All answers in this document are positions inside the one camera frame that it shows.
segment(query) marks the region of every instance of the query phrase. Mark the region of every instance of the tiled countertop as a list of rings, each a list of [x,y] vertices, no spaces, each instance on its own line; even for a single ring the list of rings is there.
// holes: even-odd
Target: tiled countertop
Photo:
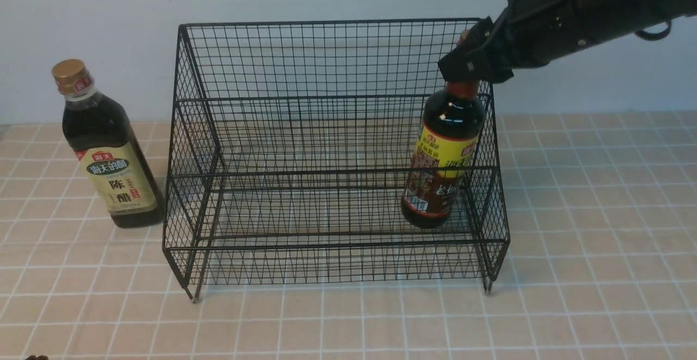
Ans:
[[[0,360],[694,360],[697,112],[499,119],[512,244],[478,280],[216,288],[117,229],[58,125],[0,142]],[[167,124],[135,124],[164,176]]]

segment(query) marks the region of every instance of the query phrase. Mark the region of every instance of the robotic arm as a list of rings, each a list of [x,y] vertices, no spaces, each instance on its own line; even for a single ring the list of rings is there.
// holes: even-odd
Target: robotic arm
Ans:
[[[674,18],[693,15],[697,0],[508,0],[496,22],[476,23],[438,67],[448,82],[505,82],[513,69],[542,67],[630,33],[660,40]],[[659,23],[667,26],[662,32],[645,31]]]

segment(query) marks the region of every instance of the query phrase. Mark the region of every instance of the yellow label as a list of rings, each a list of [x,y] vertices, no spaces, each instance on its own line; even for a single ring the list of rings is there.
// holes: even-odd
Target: yellow label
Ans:
[[[415,156],[421,156],[421,160],[415,167],[430,168],[461,168],[470,163],[472,153],[477,147],[478,137],[471,139],[451,139],[442,137],[431,131],[426,125],[421,126],[421,137],[416,143]],[[456,178],[464,175],[463,170],[438,171],[438,175],[445,178]]]
[[[130,142],[120,148],[95,148],[76,154],[109,213],[132,214],[155,208],[155,194]]]

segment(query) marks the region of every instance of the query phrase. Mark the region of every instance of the dark liquid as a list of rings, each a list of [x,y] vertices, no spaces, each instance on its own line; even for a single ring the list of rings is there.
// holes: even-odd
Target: dark liquid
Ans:
[[[150,211],[112,216],[120,228],[146,227],[160,223],[164,217],[164,202],[155,177],[140,149],[124,108],[106,95],[96,93],[89,99],[65,102],[63,134],[73,151],[100,147],[119,148],[131,143],[157,204]]]
[[[460,99],[447,90],[439,90],[426,100],[423,122],[438,135],[453,139],[477,137],[485,122],[486,112],[479,99]],[[450,214],[441,217],[426,217],[409,208],[401,198],[401,212],[419,228],[435,228],[448,220]]]

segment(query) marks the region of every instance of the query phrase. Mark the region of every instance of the red logo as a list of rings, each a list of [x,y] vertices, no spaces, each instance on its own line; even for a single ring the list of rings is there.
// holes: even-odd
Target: red logo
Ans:
[[[460,153],[460,156],[467,156],[468,154],[472,153],[472,151],[475,149],[475,144],[471,144],[470,146],[462,149],[462,153]]]
[[[113,159],[114,156],[107,151],[98,151],[97,153],[92,154],[93,161],[109,161]]]
[[[81,92],[81,91],[89,88],[93,82],[94,81],[92,80],[92,77],[90,77],[90,75],[85,75],[84,77],[75,81],[74,84],[72,84],[72,88],[75,89],[75,93]]]

